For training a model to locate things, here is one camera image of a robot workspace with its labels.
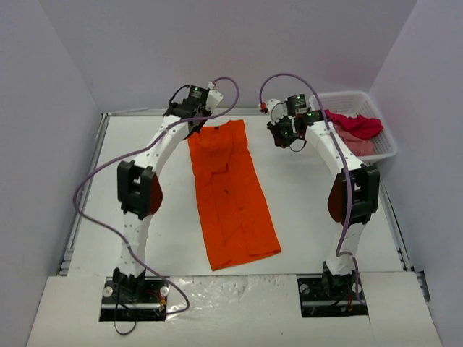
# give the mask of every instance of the screw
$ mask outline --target screw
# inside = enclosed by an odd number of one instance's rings
[[[352,291],[353,291],[354,293],[357,293],[356,287],[357,287],[357,286],[355,285],[355,283],[352,284]],[[359,293],[362,293],[362,286],[361,286],[360,284],[359,284]]]
[[[169,287],[162,286],[161,289],[159,289],[159,293],[166,298],[169,295]]]
[[[308,295],[310,293],[309,286],[305,283],[300,285],[299,291],[304,295]]]
[[[113,288],[110,286],[104,287],[103,289],[103,296],[105,298],[109,298],[111,295],[113,295]]]

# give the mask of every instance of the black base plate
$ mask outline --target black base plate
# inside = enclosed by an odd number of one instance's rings
[[[339,302],[330,299],[323,290],[321,276],[301,275],[297,279],[297,287],[300,289],[301,315],[304,318],[368,316],[368,308],[358,302],[357,294],[352,290]],[[364,301],[363,292],[360,292],[360,298]]]
[[[115,310],[117,283],[107,280],[104,287],[108,286],[113,289],[113,294],[110,297],[102,296],[100,322],[155,322],[166,320],[166,307],[161,310],[155,309],[160,304],[160,301],[157,296],[152,294],[159,295],[159,289],[168,286],[164,280],[146,278],[145,290],[138,297],[128,296],[121,291],[117,310]]]

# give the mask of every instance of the red cloth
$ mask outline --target red cloth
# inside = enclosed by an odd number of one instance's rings
[[[326,110],[326,115],[334,124],[362,140],[371,139],[383,130],[383,125],[377,118],[365,118],[361,114],[355,118],[346,117],[344,114],[332,113],[329,110]]]
[[[339,137],[344,141],[346,146],[354,153],[356,156],[365,156],[365,155],[374,155],[375,154],[375,145],[370,140],[362,140],[350,132],[346,132],[339,125],[334,124],[334,129],[338,133]]]

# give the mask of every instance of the orange cloth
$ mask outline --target orange cloth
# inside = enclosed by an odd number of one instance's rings
[[[203,127],[188,138],[196,201],[212,270],[281,252],[247,150],[245,123]]]

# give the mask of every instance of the white panel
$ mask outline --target white panel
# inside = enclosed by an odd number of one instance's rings
[[[439,346],[414,274],[362,279],[369,317],[301,318],[293,275],[173,278],[191,309],[165,322],[138,323],[121,337],[112,322],[98,321],[105,278],[49,278],[28,347]],[[171,291],[168,307],[183,304]]]
[[[100,116],[36,0],[0,1],[0,346],[23,347]]]
[[[222,117],[208,125],[223,124]],[[212,273],[203,241],[195,197],[195,178],[186,142],[182,142],[161,173],[164,200],[154,215],[146,260],[164,275],[250,275],[320,273],[335,230],[327,200],[333,179],[309,145],[301,153],[276,148],[266,129],[267,116],[246,116],[250,153],[266,196],[282,252],[246,265]],[[100,156],[100,164],[143,147],[161,124],[161,117],[113,117]],[[116,195],[116,166],[97,175],[86,212],[121,229],[122,212]],[[70,275],[111,275],[120,240],[110,231],[83,221],[72,258]],[[402,270],[381,204],[360,240],[362,271]]]
[[[414,273],[368,273],[362,285],[378,346],[441,346]]]
[[[446,346],[463,341],[462,13],[419,1],[370,91],[399,145],[380,170]]]
[[[184,83],[224,74],[237,80],[246,106],[282,71],[319,92],[367,91],[415,2],[40,0],[102,111],[164,107]],[[302,87],[281,78],[266,95]],[[219,90],[230,104],[233,87]]]
[[[192,308],[166,322],[138,323],[122,338],[98,322],[102,277],[49,278],[28,347],[373,346],[368,317],[301,318],[297,279],[283,276],[175,278]],[[171,291],[169,307],[183,304]],[[133,323],[119,322],[120,330]]]

